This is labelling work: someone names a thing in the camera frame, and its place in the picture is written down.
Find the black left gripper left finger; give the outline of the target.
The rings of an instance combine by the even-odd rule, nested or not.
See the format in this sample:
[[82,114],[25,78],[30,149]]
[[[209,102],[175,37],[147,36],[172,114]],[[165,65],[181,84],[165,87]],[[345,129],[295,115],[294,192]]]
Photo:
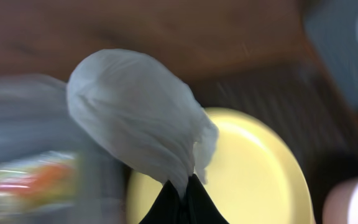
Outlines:
[[187,224],[187,203],[167,181],[139,224]]

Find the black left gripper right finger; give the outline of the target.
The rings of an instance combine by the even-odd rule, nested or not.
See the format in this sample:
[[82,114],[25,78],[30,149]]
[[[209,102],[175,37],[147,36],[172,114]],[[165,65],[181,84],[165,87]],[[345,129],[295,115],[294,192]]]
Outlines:
[[189,224],[229,224],[216,208],[196,174],[188,179],[186,202]]

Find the white paper napkin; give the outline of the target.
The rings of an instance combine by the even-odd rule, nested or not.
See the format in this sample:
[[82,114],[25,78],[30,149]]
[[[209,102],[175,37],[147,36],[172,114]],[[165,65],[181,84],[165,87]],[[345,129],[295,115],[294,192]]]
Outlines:
[[105,49],[82,60],[67,85],[70,116],[130,168],[183,195],[191,175],[206,182],[218,128],[190,87],[155,58]]

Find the yellow green snack wrapper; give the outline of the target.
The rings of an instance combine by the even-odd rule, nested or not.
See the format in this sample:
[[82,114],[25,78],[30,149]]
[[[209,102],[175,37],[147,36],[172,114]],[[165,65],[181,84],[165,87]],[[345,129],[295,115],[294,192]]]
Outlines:
[[77,158],[75,152],[48,151],[0,163],[0,223],[71,201],[76,193]]

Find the pink bowl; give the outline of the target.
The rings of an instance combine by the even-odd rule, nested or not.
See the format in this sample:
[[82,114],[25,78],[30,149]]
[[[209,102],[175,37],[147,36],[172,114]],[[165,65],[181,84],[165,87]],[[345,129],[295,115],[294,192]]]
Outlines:
[[358,177],[341,182],[328,194],[323,224],[358,224]]

